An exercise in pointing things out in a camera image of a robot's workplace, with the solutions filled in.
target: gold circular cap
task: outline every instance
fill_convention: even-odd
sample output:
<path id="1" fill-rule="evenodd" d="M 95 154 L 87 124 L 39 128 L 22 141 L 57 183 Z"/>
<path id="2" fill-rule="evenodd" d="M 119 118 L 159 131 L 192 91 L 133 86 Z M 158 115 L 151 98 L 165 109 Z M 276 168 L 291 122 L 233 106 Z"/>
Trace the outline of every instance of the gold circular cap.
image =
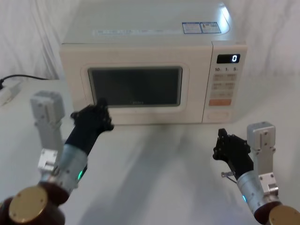
<path id="1" fill-rule="evenodd" d="M 269 221 L 271 225 L 299 225 L 300 213 L 292 207 L 279 205 L 271 210 Z"/>
<path id="2" fill-rule="evenodd" d="M 48 203 L 46 191 L 39 187 L 28 187 L 19 192 L 9 206 L 9 217 L 16 223 L 23 224 L 34 220 Z"/>

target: power cord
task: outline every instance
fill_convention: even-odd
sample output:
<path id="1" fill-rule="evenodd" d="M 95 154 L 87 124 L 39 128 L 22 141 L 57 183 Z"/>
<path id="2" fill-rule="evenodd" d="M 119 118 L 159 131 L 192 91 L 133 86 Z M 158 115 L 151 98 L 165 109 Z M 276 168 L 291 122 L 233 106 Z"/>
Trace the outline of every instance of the power cord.
<path id="1" fill-rule="evenodd" d="M 233 179 L 231 179 L 230 177 L 227 177 L 227 179 L 231 180 L 233 183 L 236 184 L 236 181 L 234 181 Z"/>
<path id="2" fill-rule="evenodd" d="M 0 79 L 0 90 L 3 89 L 3 82 L 4 82 L 6 79 L 12 78 L 12 77 L 27 77 L 27 78 L 37 79 L 37 80 L 48 80 L 48 79 L 42 78 L 42 77 L 30 76 L 30 75 L 23 75 L 23 74 L 9 75 L 9 76 L 6 76 L 6 77 L 3 77 L 2 79 Z"/>

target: metal bracket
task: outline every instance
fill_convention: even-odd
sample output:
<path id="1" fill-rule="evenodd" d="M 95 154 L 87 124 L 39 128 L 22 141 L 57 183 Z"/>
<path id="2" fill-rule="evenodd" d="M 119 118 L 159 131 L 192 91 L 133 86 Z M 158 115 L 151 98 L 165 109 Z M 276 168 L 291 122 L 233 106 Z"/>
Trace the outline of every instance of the metal bracket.
<path id="1" fill-rule="evenodd" d="M 232 177 L 234 176 L 234 172 L 230 171 L 230 172 L 221 172 L 221 177 Z"/>
<path id="2" fill-rule="evenodd" d="M 278 195 L 278 186 L 273 174 L 275 131 L 275 126 L 268 122 L 247 127 L 247 143 L 254 154 L 254 172 L 264 195 Z"/>
<path id="3" fill-rule="evenodd" d="M 43 90 L 33 95 L 30 102 L 43 148 L 38 168 L 42 173 L 52 171 L 64 146 L 60 133 L 61 119 L 65 116 L 62 97 L 57 92 Z"/>

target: microwave oven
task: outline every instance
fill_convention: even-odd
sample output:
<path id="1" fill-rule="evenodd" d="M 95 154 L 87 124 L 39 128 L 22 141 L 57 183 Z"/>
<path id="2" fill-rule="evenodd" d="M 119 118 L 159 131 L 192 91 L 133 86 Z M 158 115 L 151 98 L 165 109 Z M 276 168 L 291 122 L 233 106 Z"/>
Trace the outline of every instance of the microwave oven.
<path id="1" fill-rule="evenodd" d="M 229 122 L 246 53 L 215 2 L 84 1 L 60 49 L 74 109 L 117 125 Z"/>

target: microwave window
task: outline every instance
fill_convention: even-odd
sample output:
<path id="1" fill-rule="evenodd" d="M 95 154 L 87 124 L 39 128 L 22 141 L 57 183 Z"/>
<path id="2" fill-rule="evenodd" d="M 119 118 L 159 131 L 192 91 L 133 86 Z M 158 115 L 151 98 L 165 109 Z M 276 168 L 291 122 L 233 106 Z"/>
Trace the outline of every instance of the microwave window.
<path id="1" fill-rule="evenodd" d="M 109 107 L 179 106 L 181 67 L 90 68 L 94 103 L 106 98 Z"/>

